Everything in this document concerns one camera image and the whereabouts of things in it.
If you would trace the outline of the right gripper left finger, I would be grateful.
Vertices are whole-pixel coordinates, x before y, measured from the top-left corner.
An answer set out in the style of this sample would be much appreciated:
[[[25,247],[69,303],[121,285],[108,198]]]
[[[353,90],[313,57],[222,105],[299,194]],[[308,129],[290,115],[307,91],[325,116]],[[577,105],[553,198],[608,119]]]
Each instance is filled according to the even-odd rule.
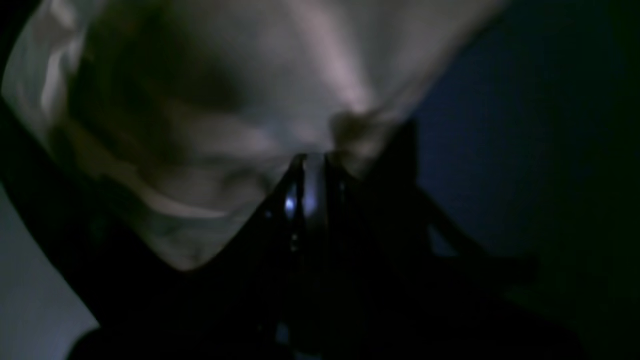
[[[291,228],[302,210],[307,155],[211,262],[170,269],[124,228],[71,287],[99,328],[70,360],[290,360],[275,333],[288,282]]]

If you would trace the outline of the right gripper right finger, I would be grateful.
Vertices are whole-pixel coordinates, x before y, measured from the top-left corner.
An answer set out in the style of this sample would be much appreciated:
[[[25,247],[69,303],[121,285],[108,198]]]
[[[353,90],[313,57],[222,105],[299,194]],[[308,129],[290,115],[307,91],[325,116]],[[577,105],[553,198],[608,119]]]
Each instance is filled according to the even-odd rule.
[[[534,256],[490,255],[416,183],[413,127],[330,121],[329,228],[359,282],[363,360],[586,360],[564,326],[505,299]]]

